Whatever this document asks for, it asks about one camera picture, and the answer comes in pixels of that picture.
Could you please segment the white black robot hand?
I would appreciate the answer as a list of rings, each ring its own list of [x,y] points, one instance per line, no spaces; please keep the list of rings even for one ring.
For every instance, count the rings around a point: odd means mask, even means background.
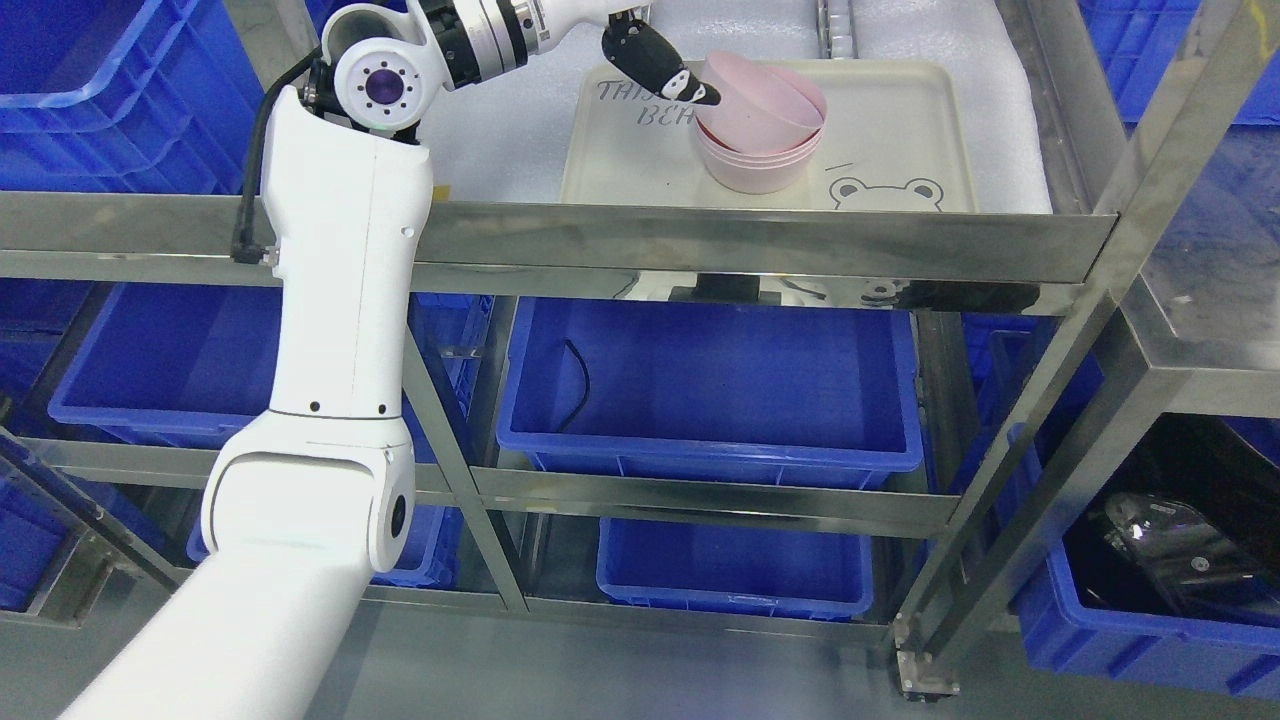
[[[698,78],[630,1],[558,1],[550,20],[561,33],[580,24],[600,26],[608,63],[654,96],[709,108],[721,104],[718,88]]]

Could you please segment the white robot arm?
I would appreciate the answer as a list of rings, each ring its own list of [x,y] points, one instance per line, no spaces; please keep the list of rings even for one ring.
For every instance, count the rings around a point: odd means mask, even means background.
[[[283,283],[269,405],[221,447],[207,557],[64,719],[301,719],[374,574],[410,532],[410,281],[433,195],[417,123],[442,91],[549,53],[628,1],[340,9],[302,88],[271,101],[262,200]]]

